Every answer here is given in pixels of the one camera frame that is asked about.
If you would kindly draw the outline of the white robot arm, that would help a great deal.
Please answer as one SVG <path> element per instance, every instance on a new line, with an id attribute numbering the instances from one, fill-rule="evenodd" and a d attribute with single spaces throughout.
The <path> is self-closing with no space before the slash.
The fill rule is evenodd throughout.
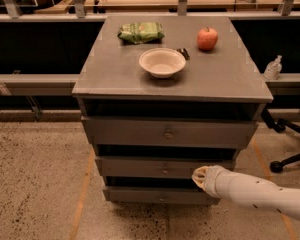
<path id="1" fill-rule="evenodd" d="M 223 198 L 254 210 L 269 210 L 300 221 L 300 189 L 225 169 L 203 166 L 194 170 L 192 180 L 208 195 Z"/>

